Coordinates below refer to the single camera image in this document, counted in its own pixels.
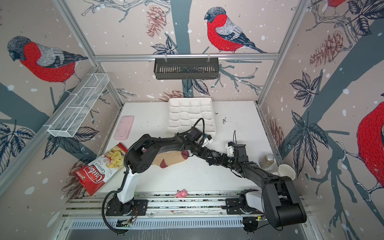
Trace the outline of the amber jar with lid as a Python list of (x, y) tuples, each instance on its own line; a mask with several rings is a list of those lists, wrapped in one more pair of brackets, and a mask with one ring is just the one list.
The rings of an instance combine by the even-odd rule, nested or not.
[(273, 154), (266, 154), (259, 160), (259, 165), (262, 169), (268, 169), (276, 162), (276, 158)]

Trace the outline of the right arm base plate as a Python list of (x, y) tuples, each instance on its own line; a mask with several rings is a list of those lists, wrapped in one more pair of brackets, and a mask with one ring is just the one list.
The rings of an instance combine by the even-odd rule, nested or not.
[(264, 214), (262, 192), (259, 190), (243, 190), (236, 198), (225, 200), (226, 205), (222, 209), (227, 215), (254, 215)]

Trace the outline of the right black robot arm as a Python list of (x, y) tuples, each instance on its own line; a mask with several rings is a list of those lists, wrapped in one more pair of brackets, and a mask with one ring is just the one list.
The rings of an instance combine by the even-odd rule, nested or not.
[(261, 169), (249, 160), (246, 146), (235, 145), (233, 156), (203, 148), (201, 155), (209, 165), (222, 166), (235, 171), (261, 188), (263, 213), (274, 228), (302, 224), (307, 214), (293, 180), (279, 177)]

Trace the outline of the black grey argyle sock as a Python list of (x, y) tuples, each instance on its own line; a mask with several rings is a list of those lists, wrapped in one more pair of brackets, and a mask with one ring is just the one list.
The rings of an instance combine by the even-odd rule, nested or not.
[(210, 166), (222, 166), (224, 168), (228, 168), (228, 156), (226, 154), (216, 156), (216, 157), (211, 157), (206, 160), (206, 162)]

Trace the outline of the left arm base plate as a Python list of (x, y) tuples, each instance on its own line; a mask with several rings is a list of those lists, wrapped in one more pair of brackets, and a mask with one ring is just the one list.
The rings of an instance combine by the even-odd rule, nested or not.
[(106, 216), (145, 216), (148, 200), (131, 200), (122, 204), (118, 198), (113, 198), (107, 203)]

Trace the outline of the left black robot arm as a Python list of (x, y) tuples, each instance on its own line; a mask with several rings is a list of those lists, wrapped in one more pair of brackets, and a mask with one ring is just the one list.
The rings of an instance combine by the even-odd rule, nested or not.
[(149, 169), (160, 153), (187, 150), (200, 159), (215, 163), (221, 153), (204, 147), (205, 138), (206, 135), (197, 128), (176, 133), (171, 138), (154, 138), (148, 134), (143, 135), (128, 149), (124, 158), (126, 171), (123, 182), (114, 193), (114, 198), (119, 200), (120, 207), (133, 200), (140, 174)]

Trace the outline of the horizontal aluminium back bar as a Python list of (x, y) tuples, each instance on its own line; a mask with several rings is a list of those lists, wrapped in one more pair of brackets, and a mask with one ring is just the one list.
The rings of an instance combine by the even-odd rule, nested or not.
[(176, 54), (176, 55), (95, 55), (94, 60), (97, 63), (104, 62), (150, 62), (155, 59), (211, 59), (219, 60), (278, 60), (278, 53), (243, 53), (243, 54)]

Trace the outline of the red snack chip bag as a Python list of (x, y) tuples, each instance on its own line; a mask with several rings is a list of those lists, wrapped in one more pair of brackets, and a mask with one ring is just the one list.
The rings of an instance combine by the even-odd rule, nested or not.
[(124, 167), (128, 149), (119, 143), (92, 162), (75, 171), (86, 192), (93, 196), (110, 178)]

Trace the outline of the white paper cup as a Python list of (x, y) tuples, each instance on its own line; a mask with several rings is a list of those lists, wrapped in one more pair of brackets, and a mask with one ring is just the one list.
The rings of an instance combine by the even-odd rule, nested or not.
[(278, 167), (278, 174), (280, 177), (289, 177), (291, 180), (296, 178), (296, 171), (287, 164), (281, 164)]

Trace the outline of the small pink toy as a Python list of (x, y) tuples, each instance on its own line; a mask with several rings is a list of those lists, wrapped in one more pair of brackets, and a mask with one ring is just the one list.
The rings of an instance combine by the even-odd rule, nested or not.
[(188, 195), (187, 191), (185, 189), (178, 191), (175, 194), (175, 198), (185, 198)]

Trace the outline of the white compartment organizer tray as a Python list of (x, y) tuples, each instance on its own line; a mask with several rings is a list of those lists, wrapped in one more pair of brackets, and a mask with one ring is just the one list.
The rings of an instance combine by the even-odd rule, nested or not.
[(197, 128), (206, 135), (216, 137), (215, 113), (213, 101), (210, 98), (173, 98), (169, 99), (169, 115), (166, 126), (167, 134), (182, 133), (189, 130), (198, 119)]

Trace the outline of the aluminium front rail frame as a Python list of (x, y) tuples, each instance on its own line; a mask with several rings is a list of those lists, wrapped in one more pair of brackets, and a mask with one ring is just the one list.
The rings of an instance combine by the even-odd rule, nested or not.
[[(227, 214), (226, 199), (238, 199), (240, 191), (192, 191), (185, 198), (173, 192), (137, 192), (135, 201), (147, 200), (144, 218), (221, 217)], [(100, 218), (104, 195), (72, 199), (62, 217)]]

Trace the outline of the beige maroon striped sock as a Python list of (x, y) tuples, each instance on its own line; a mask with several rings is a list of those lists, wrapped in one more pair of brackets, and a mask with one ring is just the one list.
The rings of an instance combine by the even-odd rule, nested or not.
[(171, 151), (171, 152), (161, 153), (155, 157), (152, 165), (165, 169), (172, 165), (182, 163), (185, 160), (187, 160), (189, 157), (190, 157), (189, 151), (187, 150), (182, 152)]

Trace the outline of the pink rectangular case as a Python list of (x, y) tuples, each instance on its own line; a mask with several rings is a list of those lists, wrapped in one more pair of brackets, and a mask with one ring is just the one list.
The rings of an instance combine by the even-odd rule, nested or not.
[(134, 116), (122, 116), (117, 124), (117, 129), (114, 134), (114, 140), (125, 141), (129, 138), (135, 117)]

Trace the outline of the black hanging wall basket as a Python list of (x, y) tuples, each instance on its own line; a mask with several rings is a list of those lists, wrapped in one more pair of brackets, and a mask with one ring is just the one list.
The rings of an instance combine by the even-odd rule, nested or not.
[(214, 80), (219, 77), (218, 58), (156, 59), (157, 80)]

